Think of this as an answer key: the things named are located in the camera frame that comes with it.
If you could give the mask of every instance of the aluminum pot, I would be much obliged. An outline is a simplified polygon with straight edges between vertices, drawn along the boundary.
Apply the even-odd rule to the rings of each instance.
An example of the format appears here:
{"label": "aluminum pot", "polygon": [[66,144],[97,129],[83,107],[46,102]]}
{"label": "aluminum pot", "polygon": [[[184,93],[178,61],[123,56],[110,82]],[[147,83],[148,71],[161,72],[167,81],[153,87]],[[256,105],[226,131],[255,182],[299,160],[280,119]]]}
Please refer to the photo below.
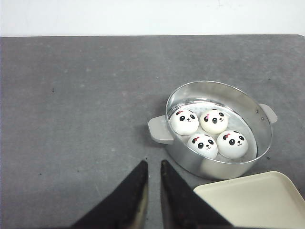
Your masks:
{"label": "aluminum pot", "polygon": [[[250,139],[253,157],[244,161],[210,159],[193,151],[183,137],[174,132],[169,120],[175,110],[183,106],[196,109],[211,105],[226,110],[232,117],[240,117],[253,136]],[[269,150],[272,124],[276,121],[277,116],[269,106],[258,104],[241,90],[224,83],[197,81],[177,88],[167,100],[165,115],[151,119],[148,127],[152,139],[165,144],[167,152],[184,169],[204,178],[232,179],[245,173]]]}

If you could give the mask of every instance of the white wall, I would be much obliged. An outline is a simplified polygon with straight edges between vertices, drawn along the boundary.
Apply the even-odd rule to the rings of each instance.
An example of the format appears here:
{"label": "white wall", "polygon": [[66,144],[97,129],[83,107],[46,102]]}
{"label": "white wall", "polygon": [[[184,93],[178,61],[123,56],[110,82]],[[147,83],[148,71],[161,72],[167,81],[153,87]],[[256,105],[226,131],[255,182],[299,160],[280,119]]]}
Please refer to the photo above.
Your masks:
{"label": "white wall", "polygon": [[305,0],[1,0],[1,36],[301,34]]}

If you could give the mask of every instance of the pot handle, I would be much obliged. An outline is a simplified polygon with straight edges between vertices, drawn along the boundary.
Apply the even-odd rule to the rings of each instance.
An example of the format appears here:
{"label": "pot handle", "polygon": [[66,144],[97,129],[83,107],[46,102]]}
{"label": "pot handle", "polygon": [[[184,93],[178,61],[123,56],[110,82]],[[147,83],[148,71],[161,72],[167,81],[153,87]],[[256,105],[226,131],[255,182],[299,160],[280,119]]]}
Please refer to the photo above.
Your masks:
{"label": "pot handle", "polygon": [[275,114],[275,112],[271,109],[271,107],[269,107],[266,104],[260,104],[262,110],[265,112],[265,114],[267,115],[269,121],[271,124],[276,123],[277,121],[277,115]]}
{"label": "pot handle", "polygon": [[149,120],[148,128],[155,142],[163,144],[173,143],[173,136],[167,128],[164,115]]}

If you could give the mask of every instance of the panda eye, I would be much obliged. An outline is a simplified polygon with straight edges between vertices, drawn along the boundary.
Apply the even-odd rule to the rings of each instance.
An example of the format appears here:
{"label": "panda eye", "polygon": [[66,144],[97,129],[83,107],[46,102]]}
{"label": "panda eye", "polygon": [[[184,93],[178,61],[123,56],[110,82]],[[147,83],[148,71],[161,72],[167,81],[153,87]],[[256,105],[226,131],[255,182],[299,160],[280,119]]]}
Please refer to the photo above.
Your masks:
{"label": "panda eye", "polygon": [[229,144],[233,146],[233,145],[235,144],[235,140],[234,140],[234,139],[231,139],[231,140],[229,141]]}
{"label": "panda eye", "polygon": [[198,144],[198,148],[199,148],[199,149],[202,149],[202,148],[203,148],[203,143],[202,143],[202,142]]}

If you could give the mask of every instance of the beige plate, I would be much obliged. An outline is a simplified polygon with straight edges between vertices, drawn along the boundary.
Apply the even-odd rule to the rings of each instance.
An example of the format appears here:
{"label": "beige plate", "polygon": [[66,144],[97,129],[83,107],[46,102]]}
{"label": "beige plate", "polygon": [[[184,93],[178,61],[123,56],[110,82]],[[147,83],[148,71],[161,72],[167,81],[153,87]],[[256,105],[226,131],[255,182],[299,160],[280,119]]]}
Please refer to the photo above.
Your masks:
{"label": "beige plate", "polygon": [[279,172],[200,185],[194,192],[235,226],[305,228],[305,201]]}

